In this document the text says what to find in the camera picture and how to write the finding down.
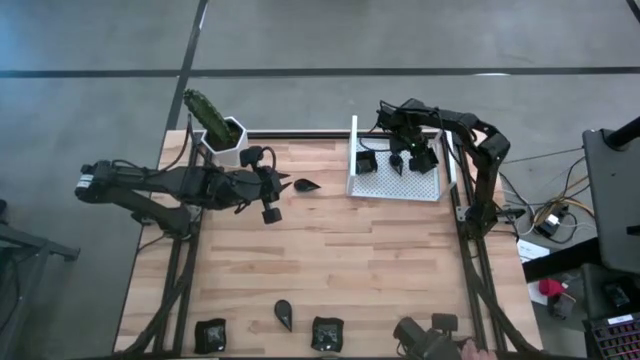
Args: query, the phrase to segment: black teardrop object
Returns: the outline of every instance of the black teardrop object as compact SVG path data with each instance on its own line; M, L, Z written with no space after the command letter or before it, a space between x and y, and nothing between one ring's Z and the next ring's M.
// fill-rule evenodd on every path
M307 179L298 179L293 183L293 187L296 189L296 191L299 192L309 192L309 191L313 191L315 189L320 189L320 185L311 182Z
M395 170L395 172L398 173L398 175L402 176L402 165L403 165L404 161L402 160L402 157L400 157L400 155L398 154L393 154L391 156L389 156L389 164L391 165L391 168L393 170Z
M287 300L278 300L276 302L276 306L273 311L276 314L276 317L282 325L284 325L289 331L293 331L293 309L291 308L291 304Z

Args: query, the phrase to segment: cactus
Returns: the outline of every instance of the cactus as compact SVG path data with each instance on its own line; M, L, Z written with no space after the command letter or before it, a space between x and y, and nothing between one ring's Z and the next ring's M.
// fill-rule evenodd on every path
M239 138L235 127L230 127L224 117L211 102L198 90L187 89L183 94L184 104L207 130L207 142L215 150L234 147Z

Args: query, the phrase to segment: white hexagonal pot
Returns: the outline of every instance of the white hexagonal pot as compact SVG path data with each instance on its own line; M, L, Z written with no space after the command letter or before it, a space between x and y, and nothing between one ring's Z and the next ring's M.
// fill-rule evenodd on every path
M216 151L213 147L207 143L207 130L202 134L200 142L207 147L207 149L213 154L213 160L221 166L240 166L240 151L246 149L249 146L249 140L247 139L247 129L238 122L233 116L224 118L225 121L234 123L238 129L240 129L240 137L235 147L227 150Z

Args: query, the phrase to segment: wooden table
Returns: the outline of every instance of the wooden table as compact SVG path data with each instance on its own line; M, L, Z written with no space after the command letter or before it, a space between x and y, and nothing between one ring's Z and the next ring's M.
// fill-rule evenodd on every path
M177 156L183 137L183 131L167 133L160 166ZM285 190L276 203L283 220L273 225L263 224L259 203L240 215L205 212L183 355L193 353L196 322L218 317L227 320L228 336L227 351L218 356L317 357L310 347L316 316L345 321L340 356L396 356L392 332L404 316L429 328L431 314L454 313L460 319L457 335L472 334L448 196L438 203L350 198L346 140L252 142L276 151L278 171L322 188L309 194ZM153 198L175 203L166 195ZM496 201L501 200L497 190ZM157 227L146 228L141 245L160 234ZM137 257L115 350L130 345L158 309L170 243L160 241ZM491 233L486 243L502 308L541 348L513 236ZM293 305L293 333L273 314L279 299ZM491 344L486 309L483 316Z

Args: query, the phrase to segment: wire bundle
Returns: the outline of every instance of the wire bundle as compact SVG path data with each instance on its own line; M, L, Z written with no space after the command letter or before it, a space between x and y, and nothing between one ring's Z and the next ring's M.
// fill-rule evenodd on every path
M552 242L554 242L556 244L565 244L565 243L567 243L567 242L569 242L569 241L571 241L573 239L573 236L575 235L575 233L578 231L578 229L581 226L591 227L591 228L595 229L595 227L593 225L591 225L591 224L579 223L578 219L576 218L576 216L573 213L567 212L567 216L573 220L573 223L571 223L571 224L560 223L559 224L562 227L570 227L570 228L572 228L571 233L565 239L561 239L561 240L554 239L554 238L552 238L550 236L545 236L544 234L540 234L539 232L537 232L535 230L536 226L539 226L540 224L542 224L545 221L545 219L547 219L549 214L551 214L551 212L557 206L562 206L562 205L575 206L575 207L578 207L581 210L585 211L587 214L589 214L589 216L594 218L595 214L594 214L593 210L590 207L588 207L587 205L585 205L584 203L582 203L581 201L575 199L576 195L584 192L585 190L587 190L589 188L589 184L584 186L582 189L574 192L573 194L567 195L567 192L570 189L576 187L577 185L579 185L580 183L582 183L583 181L585 181L587 179L587 176L583 176L582 178L578 179L577 181L575 181L571 185L569 184L569 181L570 181L570 178L571 178L571 173L573 172L573 169L578 164L580 164L583 160L584 160L584 157L581 157L580 159L575 161L571 165L571 167L569 167L563 191L560 194L558 194L557 196L555 196L555 197L553 197L553 198L551 198L551 199L549 199L549 200L547 200L547 201L545 201L543 203L530 203L530 202L528 202L524 197L522 197L516 191L515 187L511 183L511 181L509 181L509 179L504 174L500 173L500 176L502 177L502 179L511 188L511 191L506 191L505 190L505 192L515 195L518 198L518 200L520 201L520 204L523 204L523 205L527 206L527 209L528 209L529 221L531 222L531 227L529 228L529 230L527 230L524 233L517 232L519 237L524 236L524 235L528 235L528 234L533 232L533 233L536 233L538 235L544 236L546 239L548 239L549 241L552 241ZM533 209L534 205L538 205L539 207L534 210Z

